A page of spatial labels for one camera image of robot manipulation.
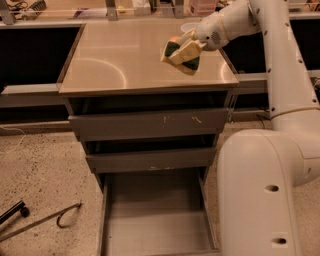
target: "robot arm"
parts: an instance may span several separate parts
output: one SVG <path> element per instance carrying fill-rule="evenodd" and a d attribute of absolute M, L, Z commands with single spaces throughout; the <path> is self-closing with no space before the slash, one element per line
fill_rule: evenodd
<path fill-rule="evenodd" d="M 233 39 L 260 32 L 247 0 L 236 0 L 220 12 L 204 18 L 195 29 L 195 38 L 206 43 L 206 51 L 214 51 Z"/>
<path fill-rule="evenodd" d="M 189 39 L 216 50 L 260 29 L 273 131 L 236 133 L 220 151 L 222 253 L 302 256 L 292 188 L 320 175 L 320 106 L 291 29 L 288 1 L 236 0 L 205 18 Z"/>

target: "drawer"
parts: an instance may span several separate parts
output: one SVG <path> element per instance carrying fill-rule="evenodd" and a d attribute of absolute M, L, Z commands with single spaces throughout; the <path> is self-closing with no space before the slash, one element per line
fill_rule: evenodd
<path fill-rule="evenodd" d="M 214 155 L 214 148 L 191 148 L 87 155 L 86 160 L 94 173 L 117 173 L 208 167 Z"/>
<path fill-rule="evenodd" d="M 192 109 L 70 116 L 81 141 L 220 133 L 227 109 Z"/>
<path fill-rule="evenodd" d="M 106 175 L 97 255 L 220 255 L 198 172 Z"/>

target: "drawer front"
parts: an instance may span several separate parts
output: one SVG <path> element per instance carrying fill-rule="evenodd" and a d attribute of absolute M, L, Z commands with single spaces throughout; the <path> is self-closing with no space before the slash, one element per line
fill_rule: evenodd
<path fill-rule="evenodd" d="M 214 155 L 215 149 L 211 147 L 88 155 L 86 160 L 92 172 L 115 173 L 206 167 L 212 164 Z"/>
<path fill-rule="evenodd" d="M 227 109 L 178 110 L 70 116 L 81 141 L 155 138 L 219 133 Z"/>

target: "terrazzo floor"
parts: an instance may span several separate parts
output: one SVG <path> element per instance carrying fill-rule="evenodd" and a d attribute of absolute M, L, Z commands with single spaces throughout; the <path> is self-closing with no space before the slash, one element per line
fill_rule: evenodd
<path fill-rule="evenodd" d="M 263 121 L 263 125 L 270 128 L 268 121 Z M 226 124 L 218 149 L 234 132 L 263 125 L 259 120 Z M 0 255 L 96 255 L 102 194 L 69 124 L 2 127 L 6 130 L 0 128 L 0 214 L 19 200 L 26 203 L 31 214 L 28 218 L 15 214 L 4 222 L 0 225 L 0 237 L 80 201 L 83 205 L 63 216 L 61 222 L 68 228 L 59 229 L 55 219 L 51 219 L 0 243 Z M 208 175 L 206 192 L 219 239 L 216 160 Z M 294 196 L 304 255 L 319 256 L 320 179 L 295 188 Z"/>

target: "beige countertop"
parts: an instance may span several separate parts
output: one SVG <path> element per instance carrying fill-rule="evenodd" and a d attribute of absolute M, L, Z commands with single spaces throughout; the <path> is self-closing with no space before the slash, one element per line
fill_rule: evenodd
<path fill-rule="evenodd" d="M 194 76 L 160 62 L 167 40 L 181 35 L 181 25 L 190 22 L 199 22 L 199 18 L 87 21 L 59 84 L 60 94 L 100 95 L 236 86 L 236 77 L 218 51 L 203 52 Z"/>

